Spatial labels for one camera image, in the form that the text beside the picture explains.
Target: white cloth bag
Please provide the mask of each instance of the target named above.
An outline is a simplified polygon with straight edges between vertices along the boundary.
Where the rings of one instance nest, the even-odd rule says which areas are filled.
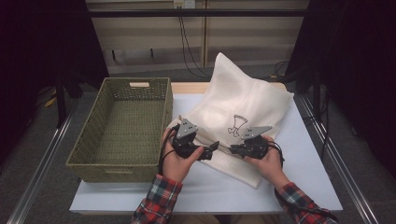
[[[243,143],[247,127],[272,126],[267,135],[274,139],[280,121],[290,107],[293,94],[274,85],[247,76],[232,61],[219,53],[212,79],[198,105],[181,118],[198,126],[196,145],[209,146],[220,141],[211,161],[203,163],[257,188],[262,179],[259,171],[228,147]],[[169,126],[180,123],[175,119]]]

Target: metal rail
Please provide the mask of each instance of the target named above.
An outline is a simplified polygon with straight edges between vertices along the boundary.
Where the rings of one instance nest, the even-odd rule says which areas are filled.
[[[304,17],[305,9],[90,10],[93,18],[117,17]]]
[[[49,143],[46,152],[44,153],[43,159],[35,170],[35,174],[30,180],[28,187],[20,197],[20,200],[14,208],[14,211],[12,212],[7,224],[22,224],[26,219],[31,206],[35,201],[35,196],[40,190],[43,179],[50,168],[53,157],[59,145],[62,143],[62,140],[64,139],[64,135],[69,127],[71,118],[76,112],[78,102],[79,99],[73,103],[70,114],[64,121],[64,124],[55,131],[55,134],[53,135],[52,140]]]
[[[313,106],[311,102],[307,98],[303,98],[303,105],[305,111],[308,113],[308,116],[314,116],[313,113]],[[324,143],[324,139],[326,138],[326,129],[321,122],[317,122],[315,119],[313,120],[313,125],[315,130],[318,133],[320,140]],[[348,191],[353,203],[355,204],[356,208],[358,209],[359,213],[361,214],[361,218],[363,219],[364,223],[371,224],[371,223],[378,223],[378,220],[375,217],[373,210],[370,207],[366,197],[361,192],[361,189],[358,187],[357,183],[352,177],[352,174],[347,169],[346,164],[344,163],[341,155],[338,153],[335,144],[333,143],[330,136],[327,137],[326,140],[326,147],[327,152],[332,160],[332,163],[337,170],[337,173],[340,175],[341,180],[343,181],[346,190]]]

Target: plaid sleeve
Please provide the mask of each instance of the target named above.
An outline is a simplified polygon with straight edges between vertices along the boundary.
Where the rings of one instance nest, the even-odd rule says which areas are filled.
[[[337,221],[334,220],[336,217],[334,217],[334,219],[330,218],[333,217],[333,215],[328,210],[320,208],[294,183],[289,183],[283,187],[283,189],[276,194],[276,197],[283,209],[296,223],[337,223]],[[322,214],[308,212],[299,207],[316,209],[317,211],[322,211]]]
[[[156,175],[151,188],[132,218],[132,223],[166,223],[175,207],[182,184]]]

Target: person's right hand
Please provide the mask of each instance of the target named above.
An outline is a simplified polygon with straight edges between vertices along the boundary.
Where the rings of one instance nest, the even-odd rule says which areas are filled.
[[[163,133],[163,140],[168,132],[171,132],[171,129],[165,130]],[[170,137],[166,141],[165,149],[163,150],[163,155],[170,153],[163,160],[163,176],[181,183],[189,173],[192,164],[198,160],[204,152],[204,148],[198,147],[187,159],[183,159],[176,154],[170,142],[170,138],[175,134],[175,131],[170,133]]]
[[[268,142],[274,142],[274,139],[270,136],[264,135],[263,138]],[[290,182],[283,173],[282,166],[280,164],[279,152],[271,146],[268,148],[267,155],[265,155],[261,160],[246,156],[245,161],[255,165],[265,179],[273,184],[278,191]]]

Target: person's left hand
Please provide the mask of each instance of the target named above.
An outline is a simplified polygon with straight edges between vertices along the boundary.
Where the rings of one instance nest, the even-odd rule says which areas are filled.
[[[163,140],[170,131],[171,129],[165,130],[163,133]],[[170,152],[163,161],[163,176],[181,183],[189,173],[192,164],[198,160],[201,154],[204,152],[204,148],[198,147],[187,159],[183,159],[179,157],[175,151],[173,151],[174,149],[169,140],[175,134],[175,131],[171,132],[168,140],[166,141],[165,149],[163,150],[164,156]]]

